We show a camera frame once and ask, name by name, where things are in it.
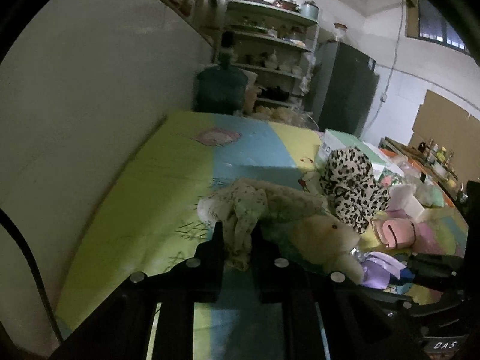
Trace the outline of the blue water jug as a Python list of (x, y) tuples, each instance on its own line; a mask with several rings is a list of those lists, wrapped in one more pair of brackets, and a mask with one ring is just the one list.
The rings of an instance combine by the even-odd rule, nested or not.
[(234, 46), (235, 34), (224, 32), (218, 63), (206, 67), (197, 75), (194, 111), (233, 116), (243, 110), (248, 78), (241, 69), (232, 65)]

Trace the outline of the yellow cap bottle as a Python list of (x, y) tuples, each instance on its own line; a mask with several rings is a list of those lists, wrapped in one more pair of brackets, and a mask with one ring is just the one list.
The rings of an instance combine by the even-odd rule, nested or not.
[(444, 164), (446, 161), (447, 150), (445, 147), (441, 147), (436, 154), (437, 160), (440, 164)]

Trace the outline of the pink towel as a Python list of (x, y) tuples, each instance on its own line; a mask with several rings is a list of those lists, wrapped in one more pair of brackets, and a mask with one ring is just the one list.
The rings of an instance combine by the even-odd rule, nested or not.
[(407, 249), (416, 243), (416, 223), (411, 219), (374, 220), (373, 227), (379, 242), (388, 250)]

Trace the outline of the dark green refrigerator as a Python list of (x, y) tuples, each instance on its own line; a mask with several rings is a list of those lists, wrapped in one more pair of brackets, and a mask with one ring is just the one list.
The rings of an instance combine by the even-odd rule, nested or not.
[(304, 105), (320, 131), (361, 135), (377, 88), (375, 67), (375, 59), (342, 42), (318, 49)]

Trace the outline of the glass jar on fridge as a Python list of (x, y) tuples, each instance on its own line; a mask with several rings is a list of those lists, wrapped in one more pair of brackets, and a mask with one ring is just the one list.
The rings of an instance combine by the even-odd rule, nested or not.
[(348, 27), (345, 24), (334, 23), (334, 41), (342, 43), (345, 41)]

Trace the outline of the colourful cartoon bed sheet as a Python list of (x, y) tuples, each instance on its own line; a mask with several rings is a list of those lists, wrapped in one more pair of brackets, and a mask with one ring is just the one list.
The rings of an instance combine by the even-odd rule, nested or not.
[[(327, 274), (312, 298), (262, 303), (250, 270), (231, 267), (225, 250), (224, 276), (214, 303), (180, 295), (176, 266), (212, 238), (197, 204), (218, 189), (246, 178), (326, 197), (314, 164), (320, 137), (312, 130), (231, 115), (180, 111), (136, 153), (97, 210), (67, 273), (57, 307), (70, 330), (55, 359), (431, 359), (409, 328), (387, 314), (342, 273)], [(388, 207), (359, 234), (360, 250), (388, 254), (405, 266), (411, 254), (456, 255), (473, 267), (473, 239), (451, 207), (408, 213), (395, 194)], [(374, 220), (411, 219), (416, 243), (388, 250)], [(413, 283), (406, 267), (388, 293), (421, 305), (444, 292)], [(472, 328), (452, 359), (474, 359)]]

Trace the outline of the pale green soft object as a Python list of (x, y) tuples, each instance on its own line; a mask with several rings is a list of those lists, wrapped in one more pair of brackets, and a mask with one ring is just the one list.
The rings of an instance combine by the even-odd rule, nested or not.
[(442, 189), (434, 184), (419, 183), (414, 193), (415, 198), (426, 208), (445, 206)]

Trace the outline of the light blue pot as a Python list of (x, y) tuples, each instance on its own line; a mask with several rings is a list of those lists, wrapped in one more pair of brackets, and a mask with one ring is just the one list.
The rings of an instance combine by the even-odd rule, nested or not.
[(300, 6), (300, 14), (310, 20), (317, 21), (320, 8), (313, 1), (306, 1)]

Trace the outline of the plastic bag of food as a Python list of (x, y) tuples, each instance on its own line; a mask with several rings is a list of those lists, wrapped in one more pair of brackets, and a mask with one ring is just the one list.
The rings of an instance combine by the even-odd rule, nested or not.
[(258, 106), (250, 115), (253, 119), (272, 121), (284, 125), (295, 126), (299, 128), (308, 128), (319, 131), (317, 123), (308, 113), (294, 111), (289, 107), (271, 108), (268, 106)]

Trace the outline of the wooden kitchen counter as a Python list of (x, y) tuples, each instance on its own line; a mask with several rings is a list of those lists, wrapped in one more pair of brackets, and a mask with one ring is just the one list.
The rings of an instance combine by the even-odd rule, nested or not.
[(427, 162), (425, 155), (423, 155), (417, 149), (403, 145), (388, 137), (383, 137), (380, 140), (379, 147), (392, 151), (397, 155), (405, 155), (411, 163), (419, 166), (421, 172), (425, 173), (427, 176), (430, 176), (454, 203), (464, 203), (468, 198), (467, 187), (465, 183), (460, 182), (460, 184), (457, 186), (450, 186), (448, 180), (450, 180), (452, 177), (454, 181), (458, 181), (458, 177), (450, 172), (448, 172), (445, 177), (437, 174), (434, 171), (433, 166)]

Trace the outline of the cream plush toy purple dress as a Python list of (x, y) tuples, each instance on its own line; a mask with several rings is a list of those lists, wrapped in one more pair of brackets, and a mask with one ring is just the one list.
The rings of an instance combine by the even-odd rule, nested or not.
[(360, 236), (331, 215), (301, 219), (288, 232), (289, 241), (304, 260), (327, 273), (340, 272), (353, 283), (386, 289), (400, 279), (405, 265), (382, 252), (362, 252)]

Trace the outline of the orange rimmed cardboard tray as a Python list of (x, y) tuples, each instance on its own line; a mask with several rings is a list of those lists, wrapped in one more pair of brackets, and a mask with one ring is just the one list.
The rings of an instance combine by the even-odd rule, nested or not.
[(405, 154), (398, 154), (394, 151), (380, 148), (380, 151), (387, 159), (401, 169), (406, 169), (408, 167), (413, 168), (413, 162)]

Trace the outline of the metal kitchen shelf rack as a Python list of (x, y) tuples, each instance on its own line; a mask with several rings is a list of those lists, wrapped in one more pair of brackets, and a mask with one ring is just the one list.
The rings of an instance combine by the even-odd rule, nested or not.
[(222, 31), (235, 34), (233, 66), (256, 74), (259, 105), (304, 108), (320, 32), (293, 0), (226, 0)]

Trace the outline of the leopard print cloth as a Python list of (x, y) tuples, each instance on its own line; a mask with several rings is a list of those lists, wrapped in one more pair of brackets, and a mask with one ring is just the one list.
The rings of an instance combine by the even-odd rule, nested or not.
[(333, 204), (335, 216), (357, 233), (388, 207), (390, 194), (374, 178), (373, 165), (359, 148), (333, 150), (320, 171), (320, 186)]

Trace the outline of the floral tissue pack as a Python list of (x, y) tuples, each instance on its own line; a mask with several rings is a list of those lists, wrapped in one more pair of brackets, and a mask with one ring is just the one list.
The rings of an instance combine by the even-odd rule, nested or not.
[(407, 185), (408, 181), (401, 169), (391, 169), (386, 166), (380, 174), (377, 184), (391, 194), (396, 188)]

